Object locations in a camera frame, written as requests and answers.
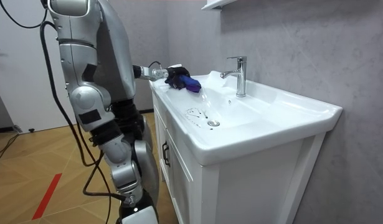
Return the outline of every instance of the shelf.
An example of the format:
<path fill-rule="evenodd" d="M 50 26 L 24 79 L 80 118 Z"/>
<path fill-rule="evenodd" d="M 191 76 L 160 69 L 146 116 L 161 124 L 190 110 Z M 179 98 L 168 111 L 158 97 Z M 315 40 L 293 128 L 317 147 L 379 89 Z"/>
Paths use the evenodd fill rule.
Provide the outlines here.
<path fill-rule="evenodd" d="M 234 1 L 236 0 L 208 0 L 207 4 L 202 7 L 202 10 L 222 10 L 222 6 Z"/>

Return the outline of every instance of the faucet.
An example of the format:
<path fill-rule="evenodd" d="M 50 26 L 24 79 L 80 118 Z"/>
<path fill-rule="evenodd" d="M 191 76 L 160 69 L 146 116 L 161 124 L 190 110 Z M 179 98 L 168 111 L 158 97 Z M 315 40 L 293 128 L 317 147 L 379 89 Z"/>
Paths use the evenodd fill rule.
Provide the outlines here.
<path fill-rule="evenodd" d="M 227 78 L 229 75 L 237 76 L 237 97 L 245 97 L 245 84 L 247 81 L 247 56 L 228 57 L 237 59 L 237 69 L 234 71 L 222 72 L 221 78 Z"/>

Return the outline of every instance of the white door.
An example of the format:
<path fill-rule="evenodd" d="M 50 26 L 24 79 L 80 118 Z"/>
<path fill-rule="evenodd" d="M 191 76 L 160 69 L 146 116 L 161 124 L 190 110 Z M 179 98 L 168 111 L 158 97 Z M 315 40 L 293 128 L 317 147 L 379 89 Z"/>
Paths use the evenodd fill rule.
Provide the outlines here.
<path fill-rule="evenodd" d="M 33 26 L 41 22 L 44 9 L 36 0 L 2 0 L 16 21 Z M 46 27 L 57 94 L 72 122 L 72 107 L 67 98 L 56 32 Z M 22 131 L 36 131 L 67 125 L 55 105 L 49 85 L 39 28 L 23 29 L 13 23 L 0 7 L 0 96 L 12 122 Z"/>

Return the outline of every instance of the white sink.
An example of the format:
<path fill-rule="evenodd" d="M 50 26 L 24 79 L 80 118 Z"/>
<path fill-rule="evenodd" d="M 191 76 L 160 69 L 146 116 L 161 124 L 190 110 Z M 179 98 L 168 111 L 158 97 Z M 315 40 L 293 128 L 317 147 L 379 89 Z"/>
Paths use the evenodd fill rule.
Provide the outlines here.
<path fill-rule="evenodd" d="M 342 108 L 247 81 L 247 96 L 235 96 L 237 78 L 219 72 L 193 76 L 202 89 L 175 90 L 151 82 L 201 165 L 245 156 L 334 128 Z M 208 121 L 220 125 L 210 126 Z"/>

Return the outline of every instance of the black cable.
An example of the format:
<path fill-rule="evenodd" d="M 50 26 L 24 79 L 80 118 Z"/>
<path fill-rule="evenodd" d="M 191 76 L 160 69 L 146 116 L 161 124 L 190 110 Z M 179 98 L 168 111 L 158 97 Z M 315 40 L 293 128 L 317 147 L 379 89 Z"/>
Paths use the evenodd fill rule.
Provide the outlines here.
<path fill-rule="evenodd" d="M 122 195 L 118 195 L 118 194 L 112 194 L 111 191 L 110 191 L 110 187 L 108 186 L 108 183 L 106 181 L 106 178 L 104 176 L 104 173 L 103 171 L 101 170 L 101 168 L 99 167 L 99 163 L 104 155 L 103 151 L 100 152 L 100 157 L 98 158 L 98 160 L 96 161 L 95 158 L 93 157 L 93 154 L 90 152 L 87 144 L 86 144 L 86 141 L 85 139 L 83 138 L 83 134 L 80 130 L 80 126 L 79 124 L 77 124 L 78 126 L 78 130 L 79 130 L 79 135 L 81 136 L 82 138 L 82 142 L 83 144 L 85 145 L 86 147 L 86 150 L 89 154 L 89 156 L 92 158 L 93 160 L 93 163 L 91 164 L 87 164 L 86 161 L 85 161 L 85 158 L 84 158 L 84 155 L 83 155 L 83 150 L 82 150 L 82 146 L 80 144 L 80 141 L 79 141 L 79 138 L 78 138 L 78 135 L 75 131 L 75 129 L 73 128 L 73 124 L 71 123 L 71 120 L 69 119 L 68 115 L 66 114 L 65 110 L 62 108 L 62 105 L 58 99 L 58 96 L 57 96 L 57 92 L 55 90 L 55 84 L 54 84 L 54 77 L 53 77 L 53 71 L 52 71 L 52 67 L 51 67 L 51 63 L 50 63 L 50 57 L 49 57 L 49 51 L 47 50 L 47 45 L 46 45 L 46 41 L 45 41 L 45 35 L 44 35 L 44 29 L 46 27 L 46 25 L 49 25 L 51 27 L 53 27 L 55 29 L 55 26 L 53 23 L 49 22 L 49 21 L 44 21 L 42 22 L 42 24 L 40 25 L 40 41 L 42 42 L 42 48 L 43 48 L 43 53 L 44 53 L 44 57 L 45 57 L 45 62 L 46 62 L 46 67 L 47 67 L 47 73 L 49 74 L 49 81 L 50 81 L 50 87 L 52 89 L 52 94 L 53 94 L 53 98 L 54 98 L 54 101 L 55 103 L 57 104 L 57 106 L 59 107 L 59 110 L 60 112 L 62 113 L 62 115 L 64 116 L 65 120 L 67 121 L 68 125 L 70 126 L 70 129 L 72 131 L 72 134 L 77 142 L 77 145 L 78 145 L 78 148 L 80 150 L 80 155 L 81 155 L 81 158 L 82 158 L 82 163 L 84 164 L 84 166 L 92 166 L 92 165 L 95 165 L 95 167 L 93 168 L 92 170 L 92 173 L 90 174 L 84 188 L 83 188 L 83 193 L 85 195 L 89 195 L 89 196 L 108 196 L 109 197 L 109 207 L 108 207 L 108 215 L 107 215 L 107 219 L 106 219 L 106 223 L 108 223 L 108 219 L 110 218 L 110 213 L 111 213 L 111 197 L 113 198 L 116 198 L 118 200 L 124 200 L 125 197 L 122 196 Z M 102 179 L 104 181 L 104 184 L 107 188 L 107 191 L 108 193 L 101 193 L 101 192 L 87 192 L 87 187 L 91 181 L 91 179 L 93 178 L 94 176 L 94 173 L 96 172 L 96 170 L 99 171 L 99 173 L 101 174 L 102 176 Z"/>
<path fill-rule="evenodd" d="M 150 65 L 148 65 L 148 67 L 151 67 L 151 66 L 154 65 L 155 63 L 157 63 L 159 66 L 161 66 L 161 62 L 159 62 L 159 61 L 153 61 Z"/>
<path fill-rule="evenodd" d="M 100 175 L 102 176 L 102 179 L 104 181 L 104 184 L 105 184 L 105 187 L 108 191 L 109 194 L 111 194 L 111 190 L 110 190 L 110 186 L 108 186 L 108 182 L 106 181 L 105 179 L 105 176 L 103 174 L 103 171 L 101 170 L 101 168 L 98 166 L 100 164 L 100 161 L 98 162 L 97 164 L 97 161 L 95 160 L 92 152 L 90 151 L 89 147 L 87 146 L 87 143 L 85 141 L 85 138 L 83 137 L 83 134 L 82 134 L 82 130 L 80 129 L 80 125 L 79 123 L 77 123 L 77 126 L 78 126 L 78 132 L 79 132 L 79 135 L 80 135 L 80 138 L 82 139 L 82 142 L 83 142 L 83 145 L 85 146 L 86 148 L 86 151 L 88 152 L 90 158 L 92 158 L 92 161 L 93 163 L 95 163 L 95 168 L 97 167 L 98 169 L 98 172 L 100 173 Z M 103 151 L 100 151 L 100 157 L 102 157 L 102 155 L 104 155 Z M 111 196 L 108 196 L 108 214 L 106 216 L 106 221 L 105 221 L 105 224 L 108 224 L 108 220 L 110 219 L 110 214 L 111 214 Z"/>
<path fill-rule="evenodd" d="M 43 17 L 43 20 L 42 22 L 40 22 L 40 24 L 37 24 L 35 26 L 24 26 L 24 25 L 21 25 L 19 22 L 17 22 L 11 15 L 10 13 L 6 10 L 6 8 L 4 7 L 3 5 L 3 2 L 2 0 L 0 0 L 0 6 L 2 7 L 3 11 L 6 13 L 6 15 L 15 23 L 17 24 L 18 26 L 22 27 L 22 28 L 25 28 L 25 29 L 33 29 L 33 28 L 37 28 L 37 27 L 40 27 L 40 25 L 42 25 L 42 23 L 46 20 L 46 17 L 47 17 L 47 9 L 45 10 L 44 12 L 44 17 Z"/>
<path fill-rule="evenodd" d="M 11 144 L 17 139 L 19 134 L 16 134 L 14 137 L 10 138 L 6 144 L 6 146 L 0 150 L 0 158 L 2 158 L 3 154 L 7 151 L 7 149 L 11 146 Z"/>

